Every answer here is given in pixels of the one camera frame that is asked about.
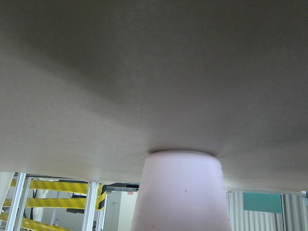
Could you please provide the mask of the pink plastic cup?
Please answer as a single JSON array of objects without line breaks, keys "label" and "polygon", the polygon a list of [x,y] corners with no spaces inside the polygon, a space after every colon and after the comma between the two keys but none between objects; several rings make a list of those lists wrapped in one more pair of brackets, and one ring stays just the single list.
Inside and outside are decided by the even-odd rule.
[{"label": "pink plastic cup", "polygon": [[230,231],[221,163],[189,151],[160,151],[144,163],[133,231]]}]

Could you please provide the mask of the yellow black striped barrier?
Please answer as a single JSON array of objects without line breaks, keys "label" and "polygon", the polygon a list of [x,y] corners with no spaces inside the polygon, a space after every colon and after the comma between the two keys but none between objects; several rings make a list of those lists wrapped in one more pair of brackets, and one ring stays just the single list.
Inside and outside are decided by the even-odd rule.
[{"label": "yellow black striped barrier", "polygon": [[[43,198],[28,197],[28,191],[56,191],[72,193],[70,198]],[[10,209],[1,212],[0,220],[5,223],[4,230],[19,231],[62,231],[63,228],[53,224],[45,224],[34,219],[24,217],[25,208],[66,208],[81,209],[84,211],[82,226],[83,231],[92,230],[95,211],[102,216],[105,208],[106,190],[97,182],[73,181],[48,181],[32,179],[25,173],[17,176],[7,174],[0,181],[0,207]]]}]

